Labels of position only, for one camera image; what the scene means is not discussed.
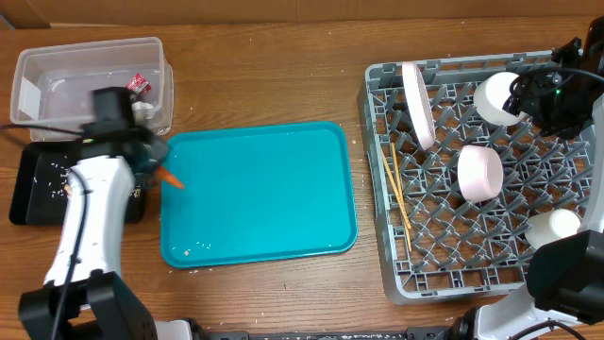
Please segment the orange carrot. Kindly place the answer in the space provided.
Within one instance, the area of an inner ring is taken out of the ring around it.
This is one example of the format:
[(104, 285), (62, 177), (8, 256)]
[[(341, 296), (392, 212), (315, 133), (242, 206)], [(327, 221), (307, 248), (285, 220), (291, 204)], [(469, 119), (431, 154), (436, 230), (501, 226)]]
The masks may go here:
[(165, 167), (160, 166), (154, 173), (155, 177), (162, 182), (166, 182), (169, 185), (182, 190), (185, 188), (184, 184)]

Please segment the white napkin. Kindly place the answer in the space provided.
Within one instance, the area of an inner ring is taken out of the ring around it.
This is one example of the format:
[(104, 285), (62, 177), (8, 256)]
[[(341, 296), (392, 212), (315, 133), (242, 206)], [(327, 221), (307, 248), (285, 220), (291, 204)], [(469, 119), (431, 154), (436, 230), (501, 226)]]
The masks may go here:
[(155, 115), (155, 108), (152, 104), (137, 101), (132, 104), (132, 110), (134, 113), (136, 122), (143, 122), (151, 120)]

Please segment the red snack wrapper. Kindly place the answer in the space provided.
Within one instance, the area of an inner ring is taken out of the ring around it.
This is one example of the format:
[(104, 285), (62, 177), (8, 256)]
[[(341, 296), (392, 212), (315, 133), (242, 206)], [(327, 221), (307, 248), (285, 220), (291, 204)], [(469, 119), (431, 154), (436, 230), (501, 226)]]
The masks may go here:
[(136, 95), (145, 94), (151, 90), (151, 85), (140, 73), (137, 73), (127, 84), (126, 88)]

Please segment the white bowl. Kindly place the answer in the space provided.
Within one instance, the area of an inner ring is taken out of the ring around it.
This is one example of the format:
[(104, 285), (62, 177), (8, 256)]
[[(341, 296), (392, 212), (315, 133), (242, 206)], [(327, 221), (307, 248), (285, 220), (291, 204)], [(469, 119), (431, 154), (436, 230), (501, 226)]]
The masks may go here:
[(486, 122), (496, 126), (513, 126), (527, 115), (518, 116), (503, 110), (504, 103), (510, 98), (510, 86), (518, 75), (511, 72), (496, 73), (478, 85), (474, 92), (473, 103), (478, 115)]

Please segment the small white cup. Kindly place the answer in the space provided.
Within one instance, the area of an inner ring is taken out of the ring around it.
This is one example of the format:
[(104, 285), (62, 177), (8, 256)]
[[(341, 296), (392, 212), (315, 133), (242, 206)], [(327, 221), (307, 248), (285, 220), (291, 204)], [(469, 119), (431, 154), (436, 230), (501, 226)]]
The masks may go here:
[(567, 209), (543, 212), (528, 219), (525, 237), (531, 247), (539, 247), (575, 235), (580, 227), (579, 216)]

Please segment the white round plate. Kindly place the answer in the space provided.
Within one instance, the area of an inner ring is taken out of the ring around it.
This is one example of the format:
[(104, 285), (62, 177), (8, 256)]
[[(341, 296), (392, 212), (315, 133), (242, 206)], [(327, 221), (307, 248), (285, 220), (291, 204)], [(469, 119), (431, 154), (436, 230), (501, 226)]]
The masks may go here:
[(435, 144), (435, 126), (425, 81), (414, 62), (403, 62), (401, 71), (412, 127), (421, 148), (428, 150)]

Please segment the wooden chopstick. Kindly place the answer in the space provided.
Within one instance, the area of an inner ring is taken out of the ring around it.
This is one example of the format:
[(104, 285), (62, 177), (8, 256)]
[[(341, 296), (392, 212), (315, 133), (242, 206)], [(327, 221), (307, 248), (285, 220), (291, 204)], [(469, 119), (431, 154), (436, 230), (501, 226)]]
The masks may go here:
[(399, 205), (399, 209), (401, 211), (401, 215), (403, 217), (403, 224), (406, 230), (406, 237), (407, 237), (407, 249), (409, 251), (409, 253), (412, 253), (412, 246), (411, 246), (411, 223), (409, 220), (409, 217), (407, 215), (406, 212), (406, 207), (404, 204), (404, 199), (403, 199), (403, 190), (402, 190), (402, 183), (401, 183), (401, 178), (400, 178), (400, 172), (399, 172), (399, 167), (398, 167), (398, 161), (397, 161), (397, 155), (396, 155), (396, 150), (395, 150), (395, 145), (394, 143), (390, 143), (390, 150), (391, 150), (391, 155), (393, 158), (393, 166), (394, 166), (394, 182), (396, 185), (396, 190), (397, 190), (397, 197), (398, 197), (398, 205)]
[(404, 225), (404, 227), (405, 227), (405, 229), (407, 231), (410, 231), (411, 230), (411, 224), (409, 222), (409, 219), (408, 219), (408, 216), (407, 216), (407, 213), (406, 213), (406, 210), (405, 210), (405, 205), (403, 203), (402, 196), (400, 195), (399, 191), (397, 190), (398, 187), (397, 187), (397, 184), (396, 184), (395, 179), (393, 177), (393, 172), (392, 172), (392, 170), (391, 170), (391, 168), (390, 168), (390, 166), (388, 164), (387, 158), (386, 158), (383, 150), (380, 149), (380, 152), (381, 152), (381, 158), (382, 158), (383, 166), (385, 168), (386, 175), (388, 177), (388, 180), (390, 181), (391, 187), (393, 188), (394, 196), (396, 198), (399, 210), (400, 210), (401, 215), (402, 215), (403, 225)]

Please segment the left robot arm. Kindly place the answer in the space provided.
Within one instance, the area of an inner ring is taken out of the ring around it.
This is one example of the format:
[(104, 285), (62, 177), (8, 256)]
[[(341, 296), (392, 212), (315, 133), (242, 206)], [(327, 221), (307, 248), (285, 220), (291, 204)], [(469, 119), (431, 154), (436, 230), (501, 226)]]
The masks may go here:
[(169, 147), (137, 123), (133, 91), (108, 87), (91, 97), (94, 119), (72, 143), (59, 248), (43, 287), (21, 295), (20, 321), (32, 339), (201, 339), (190, 318), (155, 320), (121, 278), (127, 202)]

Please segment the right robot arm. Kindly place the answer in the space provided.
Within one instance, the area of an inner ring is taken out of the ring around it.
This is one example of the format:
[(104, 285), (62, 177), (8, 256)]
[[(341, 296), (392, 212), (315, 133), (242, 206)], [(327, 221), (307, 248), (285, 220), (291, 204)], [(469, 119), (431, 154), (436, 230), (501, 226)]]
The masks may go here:
[(588, 205), (579, 232), (540, 246), (524, 285), (496, 303), (473, 308), (440, 339), (536, 339), (562, 329), (580, 338), (575, 325), (603, 319), (603, 20), (586, 39), (553, 50), (553, 66), (513, 80), (499, 108), (531, 117), (543, 137), (566, 140), (595, 132)]

